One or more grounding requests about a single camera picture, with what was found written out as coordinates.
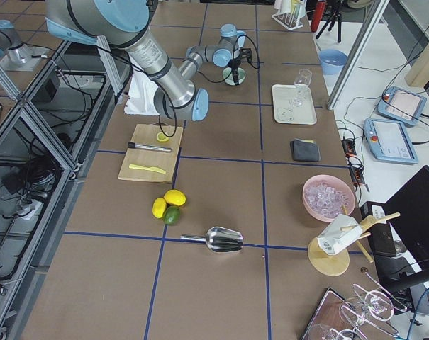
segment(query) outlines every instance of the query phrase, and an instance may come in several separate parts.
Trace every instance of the lemon slice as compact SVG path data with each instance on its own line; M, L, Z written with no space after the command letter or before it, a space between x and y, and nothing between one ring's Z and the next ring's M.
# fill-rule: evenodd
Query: lemon slice
M164 135L162 131L159 131L156 135L156 140L158 142L168 142L169 138L166 135Z

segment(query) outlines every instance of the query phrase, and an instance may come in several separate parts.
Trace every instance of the black tripod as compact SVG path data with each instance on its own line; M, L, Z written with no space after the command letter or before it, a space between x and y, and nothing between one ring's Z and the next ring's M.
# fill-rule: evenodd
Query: black tripod
M321 33L323 33L323 31L326 29L326 27L328 27L328 25L329 25L328 31L331 31L334 27L335 21L338 21L339 28L337 30L337 42L340 43L340 41L342 41L342 14L340 12L340 7L342 6L342 2L343 0L337 0L335 7L333 6L330 11L329 19L321 28L320 32L318 32L318 34L315 36L315 39L318 39L320 37Z

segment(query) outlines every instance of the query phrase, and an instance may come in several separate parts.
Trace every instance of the white table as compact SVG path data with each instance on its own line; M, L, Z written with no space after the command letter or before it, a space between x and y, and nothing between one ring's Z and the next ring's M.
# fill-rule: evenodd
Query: white table
M314 33L313 38L317 46L322 50L334 48L348 54L358 32L360 31L360 28L361 23L342 23L341 43L337 43L337 25L331 32L323 32L319 39L315 39ZM391 79L400 70L396 69L386 72L378 72L368 69L360 69L358 67L389 69L398 67L405 63L406 58L392 37L387 26L383 23L377 25L365 51L362 53L362 56L357 63L356 69L353 71L345 90L341 94L340 100L336 107L334 107L336 119L345 123L344 125L339 121L338 127L343 128L346 126L346 128L351 129L354 132L356 137L362 135L361 129L344 119L348 105L355 97L358 96L376 99L356 99L348 109L348 120L358 124L359 126L363 126L366 118L384 118L377 114L375 105L379 101L378 97L381 96L381 93L388 86ZM411 88L406 85L404 77L410 69L411 67L407 65L397 76L392 85L401 87L402 89L408 89L413 93L423 92L424 90L421 88ZM332 91L334 84L337 81L337 77L338 75L325 76L325 82L329 93ZM429 100L427 100L423 113L429 115ZM407 131L411 141L413 142L429 140L429 127L421 122L418 122L414 127L407 128ZM344 131L340 130L339 133L342 137ZM351 134L346 132L345 137L349 138L351 137ZM363 159L365 167L364 179L369 187L368 192L365 187L362 186L361 198L359 196L359 191L357 192L358 200L360 199L360 205L368 200L381 203L386 202L422 166L426 164L429 166L429 143L416 145L415 150L419 158L419 163L416 165L385 163L374 158L369 150L367 142L364 141L364 144L362 145L362 140L360 138L356 139L356 151L358 157ZM409 320L411 318L412 313L404 313L392 319L393 325L399 329L401 336L406 336ZM421 321L423 326L413 327L412 339L422 339L426 336L426 332L429 330L429 317L418 315L417 320Z

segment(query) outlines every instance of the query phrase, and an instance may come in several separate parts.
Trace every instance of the white tray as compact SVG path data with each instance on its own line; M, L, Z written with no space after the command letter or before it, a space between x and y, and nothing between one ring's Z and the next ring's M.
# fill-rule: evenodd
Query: white tray
M316 123L315 108L313 107L312 93L307 89L306 97L301 106L295 107L290 100L296 97L297 89L294 85L273 85L272 103L274 105L274 119L283 124L305 124Z

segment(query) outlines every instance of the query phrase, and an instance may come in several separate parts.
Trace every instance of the blue bowl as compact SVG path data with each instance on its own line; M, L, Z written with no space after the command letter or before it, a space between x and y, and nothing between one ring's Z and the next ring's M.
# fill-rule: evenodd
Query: blue bowl
M321 50L318 58L323 69L323 74L337 74L345 66L348 56L339 50Z

